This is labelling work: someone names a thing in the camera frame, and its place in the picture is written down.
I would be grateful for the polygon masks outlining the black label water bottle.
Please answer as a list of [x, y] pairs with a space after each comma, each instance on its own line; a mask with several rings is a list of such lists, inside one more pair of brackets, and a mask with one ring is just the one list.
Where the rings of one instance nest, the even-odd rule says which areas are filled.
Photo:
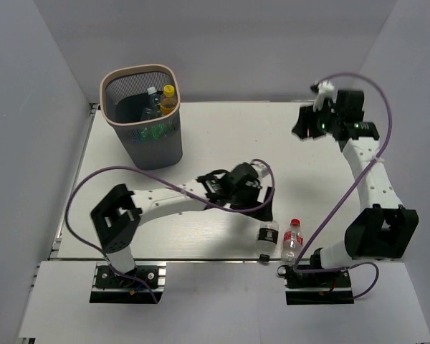
[[277, 246], [279, 224], [276, 221], [263, 221], [259, 226], [256, 240], [256, 253], [261, 263], [268, 263]]

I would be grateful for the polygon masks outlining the clear unlabelled plastic bottle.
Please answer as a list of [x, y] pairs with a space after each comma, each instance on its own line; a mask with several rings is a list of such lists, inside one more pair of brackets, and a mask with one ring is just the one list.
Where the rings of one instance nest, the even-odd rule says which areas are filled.
[[152, 86], [147, 89], [148, 92], [148, 105], [143, 108], [140, 119], [142, 121], [154, 120], [161, 118], [161, 96], [157, 89]]

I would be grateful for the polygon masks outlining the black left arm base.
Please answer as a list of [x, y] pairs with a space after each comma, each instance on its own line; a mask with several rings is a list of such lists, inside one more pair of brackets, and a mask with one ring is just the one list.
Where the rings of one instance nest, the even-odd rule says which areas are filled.
[[166, 280], [165, 263], [137, 264], [135, 270], [128, 274], [135, 279], [117, 275], [106, 264], [97, 264], [92, 280], [90, 303], [154, 305], [161, 300]]

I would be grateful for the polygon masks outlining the green Sprite bottle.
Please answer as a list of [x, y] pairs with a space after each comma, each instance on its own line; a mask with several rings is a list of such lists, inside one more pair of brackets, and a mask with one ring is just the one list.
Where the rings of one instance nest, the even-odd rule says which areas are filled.
[[171, 124], [157, 124], [147, 128], [137, 129], [133, 132], [133, 142], [159, 140], [170, 136], [174, 132]]

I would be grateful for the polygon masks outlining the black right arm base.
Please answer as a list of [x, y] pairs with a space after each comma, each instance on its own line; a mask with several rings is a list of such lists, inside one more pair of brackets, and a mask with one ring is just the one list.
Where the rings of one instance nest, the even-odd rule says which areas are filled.
[[353, 291], [348, 272], [303, 274], [291, 264], [277, 268], [278, 277], [285, 280], [287, 305], [347, 305], [353, 304]]

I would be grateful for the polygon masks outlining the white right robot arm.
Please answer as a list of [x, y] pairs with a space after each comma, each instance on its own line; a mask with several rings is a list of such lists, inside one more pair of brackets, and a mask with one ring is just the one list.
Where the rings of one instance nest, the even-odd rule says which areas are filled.
[[360, 214], [330, 247], [316, 249], [309, 276], [327, 285], [335, 271], [357, 262], [400, 259], [419, 224], [414, 209], [396, 195], [383, 161], [377, 157], [381, 143], [376, 125], [364, 121], [364, 93], [319, 84], [312, 105], [302, 106], [292, 132], [302, 140], [332, 136], [352, 171]]

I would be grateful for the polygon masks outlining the orange label clear bottle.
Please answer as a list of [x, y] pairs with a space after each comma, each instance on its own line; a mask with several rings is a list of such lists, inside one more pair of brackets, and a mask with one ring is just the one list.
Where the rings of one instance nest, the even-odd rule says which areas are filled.
[[165, 85], [161, 95], [160, 110], [162, 115], [168, 115], [175, 109], [178, 99], [176, 97], [175, 87], [173, 85]]

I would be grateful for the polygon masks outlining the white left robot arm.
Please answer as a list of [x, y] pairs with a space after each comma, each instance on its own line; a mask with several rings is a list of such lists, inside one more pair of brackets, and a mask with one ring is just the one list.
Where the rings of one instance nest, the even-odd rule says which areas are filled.
[[259, 159], [240, 163], [231, 171], [219, 169], [191, 181], [153, 190], [130, 190], [118, 184], [96, 205], [90, 217], [103, 253], [113, 268], [113, 278], [122, 286], [134, 283], [137, 268], [130, 248], [139, 226], [189, 211], [219, 209], [271, 221], [274, 186], [259, 198], [262, 181], [272, 177], [269, 165]]

